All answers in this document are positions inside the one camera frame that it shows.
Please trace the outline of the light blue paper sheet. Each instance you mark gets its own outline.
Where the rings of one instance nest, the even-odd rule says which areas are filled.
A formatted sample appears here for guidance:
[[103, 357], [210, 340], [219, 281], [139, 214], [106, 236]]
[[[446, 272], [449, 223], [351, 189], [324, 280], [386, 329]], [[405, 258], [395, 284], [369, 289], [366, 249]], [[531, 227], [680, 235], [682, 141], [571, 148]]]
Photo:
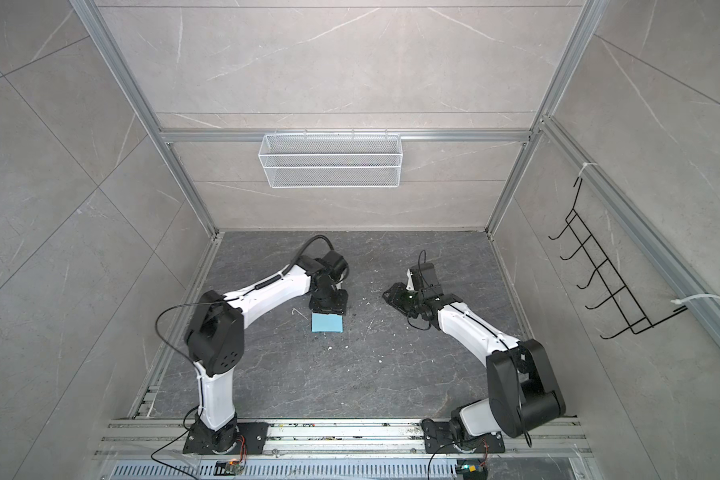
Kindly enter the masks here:
[[343, 316], [338, 314], [313, 313], [311, 331], [315, 333], [342, 333]]

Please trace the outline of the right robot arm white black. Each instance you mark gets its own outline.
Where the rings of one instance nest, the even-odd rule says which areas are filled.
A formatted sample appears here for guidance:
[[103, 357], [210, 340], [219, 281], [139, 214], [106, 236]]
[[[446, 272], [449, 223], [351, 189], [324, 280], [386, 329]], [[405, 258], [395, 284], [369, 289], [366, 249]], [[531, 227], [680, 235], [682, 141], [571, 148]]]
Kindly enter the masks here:
[[544, 346], [500, 331], [455, 295], [414, 291], [404, 283], [383, 293], [408, 319], [423, 319], [457, 340], [486, 371], [485, 399], [456, 408], [449, 420], [458, 446], [501, 432], [528, 439], [530, 432], [566, 414], [566, 403]]

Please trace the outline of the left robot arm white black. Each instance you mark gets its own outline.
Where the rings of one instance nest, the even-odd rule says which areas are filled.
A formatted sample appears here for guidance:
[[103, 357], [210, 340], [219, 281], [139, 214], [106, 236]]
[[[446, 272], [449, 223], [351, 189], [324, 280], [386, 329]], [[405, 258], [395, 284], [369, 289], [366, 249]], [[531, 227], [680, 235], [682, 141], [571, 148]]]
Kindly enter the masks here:
[[245, 330], [255, 320], [290, 301], [308, 294], [309, 308], [319, 314], [343, 315], [348, 292], [339, 284], [349, 267], [307, 270], [300, 265], [278, 272], [254, 285], [220, 294], [203, 293], [185, 334], [188, 357], [197, 371], [199, 421], [210, 432], [236, 423], [233, 401], [234, 368], [245, 350]]

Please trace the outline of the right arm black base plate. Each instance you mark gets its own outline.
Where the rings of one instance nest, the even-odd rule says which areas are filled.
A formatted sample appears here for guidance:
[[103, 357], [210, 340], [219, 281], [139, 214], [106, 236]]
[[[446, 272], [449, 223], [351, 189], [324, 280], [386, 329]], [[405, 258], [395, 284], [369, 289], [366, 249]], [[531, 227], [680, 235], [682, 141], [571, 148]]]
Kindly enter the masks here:
[[501, 454], [506, 451], [501, 432], [471, 436], [452, 421], [424, 418], [420, 422], [428, 454]]

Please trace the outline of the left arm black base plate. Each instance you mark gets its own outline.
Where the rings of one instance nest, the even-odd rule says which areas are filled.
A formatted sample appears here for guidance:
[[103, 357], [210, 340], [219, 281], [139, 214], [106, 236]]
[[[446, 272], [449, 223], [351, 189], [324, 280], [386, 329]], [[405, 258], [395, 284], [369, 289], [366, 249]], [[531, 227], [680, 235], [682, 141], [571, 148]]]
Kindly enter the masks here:
[[267, 422], [232, 422], [218, 431], [212, 431], [197, 421], [188, 431], [182, 452], [198, 455], [233, 455], [241, 448], [249, 455], [263, 453], [269, 424]]

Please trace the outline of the aluminium mounting rail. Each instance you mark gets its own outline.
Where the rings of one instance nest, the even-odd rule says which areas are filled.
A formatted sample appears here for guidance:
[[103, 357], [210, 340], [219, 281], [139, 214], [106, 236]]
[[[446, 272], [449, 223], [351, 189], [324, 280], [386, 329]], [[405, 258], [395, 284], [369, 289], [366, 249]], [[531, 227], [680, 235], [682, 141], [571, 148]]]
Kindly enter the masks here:
[[[591, 458], [581, 422], [564, 417], [531, 431], [531, 442], [500, 432], [457, 445], [448, 424], [422, 426], [419, 419], [241, 420], [247, 453], [254, 459], [391, 458], [442, 456], [517, 458]], [[171, 458], [194, 441], [179, 419], [113, 420], [94, 446], [96, 456], [146, 457], [160, 447]]]

